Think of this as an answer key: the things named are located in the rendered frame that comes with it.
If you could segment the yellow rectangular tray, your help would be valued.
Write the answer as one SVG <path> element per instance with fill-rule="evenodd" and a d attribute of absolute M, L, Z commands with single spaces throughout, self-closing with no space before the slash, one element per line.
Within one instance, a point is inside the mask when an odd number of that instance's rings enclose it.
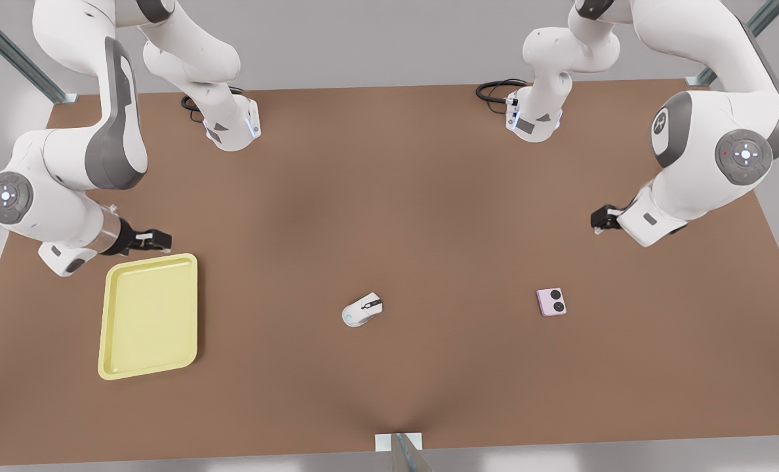
<path fill-rule="evenodd" d="M 129 261 L 108 271 L 98 374 L 120 380 L 188 367 L 198 353 L 198 260 Z"/>

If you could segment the pink flip phone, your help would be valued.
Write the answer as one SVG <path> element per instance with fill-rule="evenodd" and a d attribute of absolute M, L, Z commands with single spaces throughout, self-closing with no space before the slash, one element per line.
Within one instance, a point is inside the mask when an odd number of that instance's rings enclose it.
<path fill-rule="evenodd" d="M 546 288 L 536 291 L 540 314 L 543 317 L 554 317 L 567 312 L 561 288 Z"/>

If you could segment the white computer mouse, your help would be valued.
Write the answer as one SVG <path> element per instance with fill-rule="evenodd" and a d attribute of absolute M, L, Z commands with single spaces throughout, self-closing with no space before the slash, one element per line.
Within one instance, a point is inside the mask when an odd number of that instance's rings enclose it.
<path fill-rule="evenodd" d="M 345 307 L 342 311 L 342 320 L 347 326 L 362 326 L 381 311 L 383 311 L 382 300 L 372 292 Z"/>

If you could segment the silver frame post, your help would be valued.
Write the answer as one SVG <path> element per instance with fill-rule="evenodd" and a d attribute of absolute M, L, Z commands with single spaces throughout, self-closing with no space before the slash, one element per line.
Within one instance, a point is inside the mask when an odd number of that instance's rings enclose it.
<path fill-rule="evenodd" d="M 20 72 L 52 104 L 74 104 L 77 101 L 77 94 L 64 92 L 3 30 L 0 30 L 0 57 Z"/>
<path fill-rule="evenodd" d="M 719 80 L 725 92 L 779 90 L 779 78 L 757 42 L 779 16 L 779 0 L 764 0 L 746 22 L 721 0 L 692 0 L 692 5 L 696 10 L 685 17 L 692 27 L 692 50 L 683 56 L 705 69 L 686 77 L 687 86 L 709 87 Z"/>
<path fill-rule="evenodd" d="M 383 433 L 374 436 L 375 451 L 390 452 L 391 472 L 433 472 L 422 456 L 422 434 Z"/>

